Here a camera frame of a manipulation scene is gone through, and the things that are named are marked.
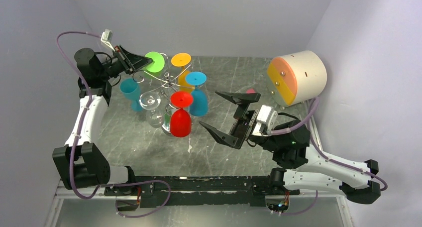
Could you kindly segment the clear wine glass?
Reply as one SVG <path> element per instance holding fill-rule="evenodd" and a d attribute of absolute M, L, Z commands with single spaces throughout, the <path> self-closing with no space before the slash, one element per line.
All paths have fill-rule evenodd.
<path fill-rule="evenodd" d="M 153 128 L 159 128 L 163 121 L 163 111 L 160 109 L 161 97 L 157 92 L 148 91 L 139 98 L 141 107 L 146 110 L 146 121 Z"/>

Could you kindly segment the green plastic wine glass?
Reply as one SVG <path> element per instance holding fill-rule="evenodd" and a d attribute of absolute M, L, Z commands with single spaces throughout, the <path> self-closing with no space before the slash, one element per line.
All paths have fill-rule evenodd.
<path fill-rule="evenodd" d="M 160 78 L 165 66 L 164 56 L 159 52 L 150 51 L 145 54 L 145 57 L 152 59 L 152 62 L 145 66 L 144 71 L 156 78 Z"/>

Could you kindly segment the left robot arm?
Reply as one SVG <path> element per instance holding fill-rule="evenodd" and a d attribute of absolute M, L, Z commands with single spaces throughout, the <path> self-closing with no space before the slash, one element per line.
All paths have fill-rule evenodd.
<path fill-rule="evenodd" d="M 55 166 L 68 190 L 117 184 L 125 195 L 131 195 L 138 187 L 133 170 L 129 166 L 111 166 L 96 142 L 111 99 L 110 79 L 121 73 L 132 75 L 152 64 L 153 60 L 132 54 L 119 45 L 104 62 L 90 48 L 78 50 L 74 59 L 82 74 L 78 79 L 80 108 L 68 140 L 63 147 L 53 150 Z"/>

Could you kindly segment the red plastic wine glass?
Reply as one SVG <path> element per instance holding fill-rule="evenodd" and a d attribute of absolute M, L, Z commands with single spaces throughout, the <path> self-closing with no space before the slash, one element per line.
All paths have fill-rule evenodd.
<path fill-rule="evenodd" d="M 191 133 L 192 120 L 185 110 L 193 103 L 193 96 L 185 91 L 175 92 L 171 96 L 171 103 L 177 108 L 170 121 L 170 133 L 175 137 L 186 137 Z"/>

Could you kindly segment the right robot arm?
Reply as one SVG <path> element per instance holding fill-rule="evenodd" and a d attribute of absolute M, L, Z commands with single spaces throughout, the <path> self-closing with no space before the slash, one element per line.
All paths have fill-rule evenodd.
<path fill-rule="evenodd" d="M 202 127 L 217 143 L 233 149 L 240 149 L 244 142 L 260 146 L 272 154 L 277 164 L 269 174 L 267 186 L 258 188 L 258 191 L 271 194 L 300 189 L 326 191 L 365 205 L 374 203 L 381 196 L 383 188 L 375 180 L 378 162 L 372 159 L 350 161 L 322 151 L 306 127 L 309 116 L 276 124 L 278 112 L 274 107 L 249 108 L 250 104 L 259 101 L 259 93 L 218 92 L 218 95 L 237 105 L 234 124 L 229 133 L 205 122 Z"/>

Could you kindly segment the orange plastic wine glass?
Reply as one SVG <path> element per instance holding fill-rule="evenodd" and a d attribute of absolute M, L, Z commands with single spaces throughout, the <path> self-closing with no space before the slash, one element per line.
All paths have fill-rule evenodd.
<path fill-rule="evenodd" d="M 194 89 L 194 86 L 186 81 L 187 75 L 191 73 L 191 60 L 192 58 L 188 53 L 178 53 L 174 55 L 171 59 L 171 63 L 173 66 L 181 68 L 180 74 L 177 76 L 178 87 L 180 91 L 184 91 L 187 93 L 190 93 Z"/>

